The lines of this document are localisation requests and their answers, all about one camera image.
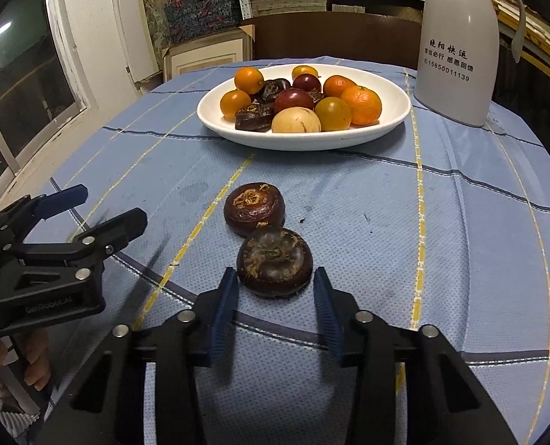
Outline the grey sleeve forearm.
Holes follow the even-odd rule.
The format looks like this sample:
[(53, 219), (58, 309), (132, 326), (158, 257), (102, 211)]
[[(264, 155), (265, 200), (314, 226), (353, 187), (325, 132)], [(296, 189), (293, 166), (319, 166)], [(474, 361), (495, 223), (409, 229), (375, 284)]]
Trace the grey sleeve forearm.
[(0, 389), (0, 422), (17, 444), (30, 444), (30, 430), (40, 415), (29, 414), (18, 404), (8, 388)]

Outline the person's left hand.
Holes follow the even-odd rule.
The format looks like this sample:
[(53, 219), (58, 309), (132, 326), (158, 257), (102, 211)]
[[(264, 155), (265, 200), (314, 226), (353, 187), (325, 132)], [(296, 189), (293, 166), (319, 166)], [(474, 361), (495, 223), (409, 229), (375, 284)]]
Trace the person's left hand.
[[(15, 350), (23, 367), (23, 381), (29, 387), (41, 391), (50, 381), (52, 370), (49, 359), (49, 332), (46, 329), (30, 330), (17, 339)], [(8, 355), (5, 343), (0, 340), (0, 367)]]

